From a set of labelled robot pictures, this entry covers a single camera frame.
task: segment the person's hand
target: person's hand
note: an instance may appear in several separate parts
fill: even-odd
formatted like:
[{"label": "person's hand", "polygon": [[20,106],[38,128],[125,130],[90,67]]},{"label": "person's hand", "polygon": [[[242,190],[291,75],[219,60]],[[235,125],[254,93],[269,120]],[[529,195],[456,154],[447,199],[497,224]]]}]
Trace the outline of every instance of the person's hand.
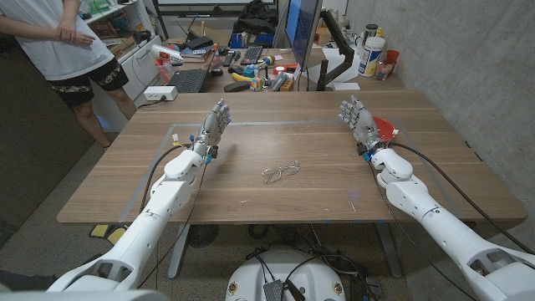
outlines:
[{"label": "person's hand", "polygon": [[56,39],[66,43],[76,43],[76,24],[73,18],[61,18],[56,28]]},{"label": "person's hand", "polygon": [[81,33],[81,32],[75,32],[74,33],[74,41],[73,43],[80,45],[80,46],[90,46],[93,43],[94,37]]}]

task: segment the red cup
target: red cup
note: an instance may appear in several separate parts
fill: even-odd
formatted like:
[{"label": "red cup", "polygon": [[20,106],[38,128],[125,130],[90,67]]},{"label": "red cup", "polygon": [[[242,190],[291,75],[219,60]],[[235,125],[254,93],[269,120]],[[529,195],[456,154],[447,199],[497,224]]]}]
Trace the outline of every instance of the red cup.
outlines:
[{"label": "red cup", "polygon": [[394,63],[398,62],[398,57],[399,56],[400,56],[400,52],[399,51],[389,50],[389,51],[386,52],[386,59],[389,59],[389,60],[393,61]]}]

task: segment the banana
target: banana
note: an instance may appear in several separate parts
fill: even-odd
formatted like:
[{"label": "banana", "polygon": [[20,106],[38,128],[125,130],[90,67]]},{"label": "banana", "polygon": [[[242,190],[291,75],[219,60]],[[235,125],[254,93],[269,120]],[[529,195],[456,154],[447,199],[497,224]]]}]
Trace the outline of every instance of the banana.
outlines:
[{"label": "banana", "polygon": [[252,78],[241,76],[240,74],[233,73],[232,78],[237,81],[251,81]]}]

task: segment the person's arm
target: person's arm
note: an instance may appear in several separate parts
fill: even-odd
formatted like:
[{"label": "person's arm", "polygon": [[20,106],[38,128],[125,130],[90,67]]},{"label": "person's arm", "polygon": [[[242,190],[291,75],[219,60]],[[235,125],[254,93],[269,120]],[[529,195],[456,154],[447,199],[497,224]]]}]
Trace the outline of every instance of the person's arm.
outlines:
[{"label": "person's arm", "polygon": [[80,7],[80,0],[64,0],[64,14],[56,29],[56,39],[74,43],[76,39],[76,16]]},{"label": "person's arm", "polygon": [[[7,18],[0,14],[0,33],[10,34],[21,38],[56,39],[56,28],[45,28],[22,21]],[[90,46],[94,37],[74,32],[73,43],[80,46]]]},{"label": "person's arm", "polygon": [[0,33],[22,38],[56,39],[55,28],[32,25],[3,15],[0,15]]}]

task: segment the monitor stand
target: monitor stand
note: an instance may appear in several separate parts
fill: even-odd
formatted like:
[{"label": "monitor stand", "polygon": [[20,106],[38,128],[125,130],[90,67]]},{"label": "monitor stand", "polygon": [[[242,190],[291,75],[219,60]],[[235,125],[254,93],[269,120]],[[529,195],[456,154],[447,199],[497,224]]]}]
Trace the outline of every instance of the monitor stand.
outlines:
[{"label": "monitor stand", "polygon": [[340,55],[344,56],[344,62],[338,67],[327,73],[327,67],[329,60],[324,59],[321,61],[321,69],[319,71],[318,85],[316,87],[310,87],[310,91],[332,91],[331,88],[326,87],[328,83],[339,77],[345,70],[351,68],[353,64],[354,50],[345,41],[342,31],[338,27],[337,22],[334,20],[333,15],[327,10],[322,10],[319,13],[319,17],[322,18],[327,25],[327,29],[333,36],[334,42],[339,48]]}]

